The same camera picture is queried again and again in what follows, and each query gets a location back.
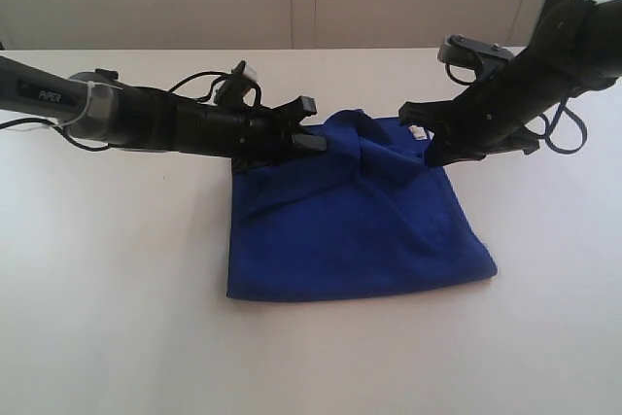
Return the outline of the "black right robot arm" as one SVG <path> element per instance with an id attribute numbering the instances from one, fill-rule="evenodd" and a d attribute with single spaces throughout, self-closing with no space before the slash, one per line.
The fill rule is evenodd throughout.
<path id="1" fill-rule="evenodd" d="M 621 76 L 621 2 L 565 0 L 518 54 L 461 35 L 444 38 L 438 60 L 475 78 L 451 100 L 407 102 L 403 125 L 430 131 L 424 160 L 430 167 L 486 156 L 529 155 L 549 143 L 561 115 L 587 130 L 568 102 L 613 86 Z"/>

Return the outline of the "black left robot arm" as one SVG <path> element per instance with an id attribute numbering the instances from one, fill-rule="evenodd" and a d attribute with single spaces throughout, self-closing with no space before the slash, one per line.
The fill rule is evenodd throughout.
<path id="1" fill-rule="evenodd" d="M 228 158 L 235 172 L 325 151 L 326 139 L 302 121 L 317 113 L 313 98 L 268 108 L 246 61 L 231 71 L 210 71 L 213 82 L 198 98 L 130 86 L 117 72 L 96 69 L 68 79 L 7 57 L 1 60 L 1 108 L 18 114 L 9 129 L 40 124 L 88 152 L 111 149 Z"/>

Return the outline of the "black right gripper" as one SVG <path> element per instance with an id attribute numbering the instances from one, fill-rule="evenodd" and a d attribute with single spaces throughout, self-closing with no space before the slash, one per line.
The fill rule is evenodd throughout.
<path id="1" fill-rule="evenodd" d="M 525 125 L 538 114 L 538 72 L 499 72 L 452 100 L 407 101 L 397 117 L 401 125 L 420 126 L 434 134 L 425 150 L 425 164 L 445 166 L 537 151 L 539 140 Z"/>

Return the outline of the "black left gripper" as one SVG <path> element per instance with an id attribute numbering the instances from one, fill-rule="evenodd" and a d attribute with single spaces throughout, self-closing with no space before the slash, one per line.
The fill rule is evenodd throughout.
<path id="1" fill-rule="evenodd" d="M 173 96 L 175 124 L 172 150 L 176 153 L 217 156 L 250 167 L 281 163 L 297 153 L 327 149 L 323 136 L 295 133 L 301 122 L 317 114 L 315 99 L 300 95 L 275 108 L 227 107 L 200 104 Z"/>

